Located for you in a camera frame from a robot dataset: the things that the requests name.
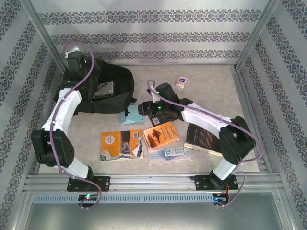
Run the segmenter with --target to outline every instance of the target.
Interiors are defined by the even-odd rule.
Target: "black backpack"
[[[80,104],[77,106],[75,110],[75,114],[78,112],[84,113],[100,113],[100,114],[117,114],[124,111],[130,103],[136,102],[136,99],[132,97],[134,91],[134,80],[132,73],[118,65],[107,64],[103,60],[99,58],[95,58],[95,64],[99,67],[99,71],[93,71],[93,75],[96,74],[95,77],[92,77],[86,80],[80,88],[78,88],[83,94],[83,91],[89,92],[89,88],[95,87],[96,90],[97,85],[105,82],[114,82],[114,95],[108,98],[97,98],[91,99],[93,93],[88,97],[87,94],[82,95],[82,100]],[[71,81],[69,74],[71,71],[68,69],[64,72],[63,75],[63,83],[61,84],[60,89],[67,87],[67,80]]]

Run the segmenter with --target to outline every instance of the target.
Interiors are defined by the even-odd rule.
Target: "aluminum frame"
[[[239,70],[244,65],[244,62],[248,58],[250,52],[254,48],[255,43],[257,42],[262,30],[265,28],[266,23],[269,21],[271,15],[273,14],[277,4],[280,2],[280,0],[269,0],[265,8],[263,9],[263,12],[253,30],[251,35],[248,38],[248,41],[246,45],[244,46],[238,61],[235,64],[236,70]]]
[[[47,31],[42,19],[37,13],[32,1],[31,0],[20,0],[20,3],[22,7],[24,8],[28,17],[31,19],[31,22],[33,23],[40,37],[42,38],[52,58],[55,60],[58,68],[61,70],[61,72],[64,72],[64,70],[66,69],[66,64],[62,56],[58,52],[56,45],[54,44],[49,32]]]
[[[104,192],[108,196],[126,197],[131,194],[143,196],[147,194],[198,195],[218,193],[220,191],[196,191],[195,182],[190,176],[208,173],[170,173],[170,174],[96,174],[96,176],[110,176],[110,190]],[[272,193],[283,229],[297,229],[295,219],[290,209],[283,189],[280,176],[276,172],[250,172],[242,193]],[[244,176],[236,175],[238,185],[242,185]],[[28,175],[24,183],[21,199],[12,224],[8,229],[23,230],[28,220],[31,205],[35,203],[35,196],[49,195],[77,195],[85,192],[67,192],[68,177],[60,174]]]

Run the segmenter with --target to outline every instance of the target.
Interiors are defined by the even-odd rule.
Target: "patterned wallpaper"
[[[57,65],[17,0],[1,0],[0,230],[18,203],[35,154],[30,135],[50,113]]]
[[[34,0],[59,51],[115,64],[235,64],[268,0]]]
[[[307,229],[307,8],[281,1],[240,70],[299,229]]]

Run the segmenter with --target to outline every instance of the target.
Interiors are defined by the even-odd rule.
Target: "floor surface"
[[[151,100],[147,93],[147,80],[156,84],[168,82],[179,98],[188,98],[199,106],[216,114],[235,118],[243,116],[233,77],[228,66],[218,65],[173,65],[173,66],[128,66],[134,76],[133,97],[136,104]],[[175,87],[179,76],[188,77],[184,89]],[[187,122],[174,121],[180,141],[163,146],[182,147],[188,128]],[[143,144],[143,159],[99,161],[100,135],[102,132],[147,129],[152,127],[148,117],[145,123],[120,125],[118,114],[79,113],[71,120],[68,137],[75,148],[75,156],[92,167],[94,173],[198,173],[210,172],[220,157],[191,149],[192,160],[149,165],[146,144]],[[246,159],[254,157],[252,151]],[[240,165],[238,171],[259,172],[257,162]],[[41,165],[39,173],[58,173],[57,168]]]

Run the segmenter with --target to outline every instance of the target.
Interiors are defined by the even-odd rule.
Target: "dark book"
[[[167,117],[165,114],[156,114],[149,117],[150,121],[152,122],[153,126],[158,126],[169,121],[174,121],[173,118]]]
[[[220,140],[206,129],[191,123],[188,127],[184,147],[222,157]]]

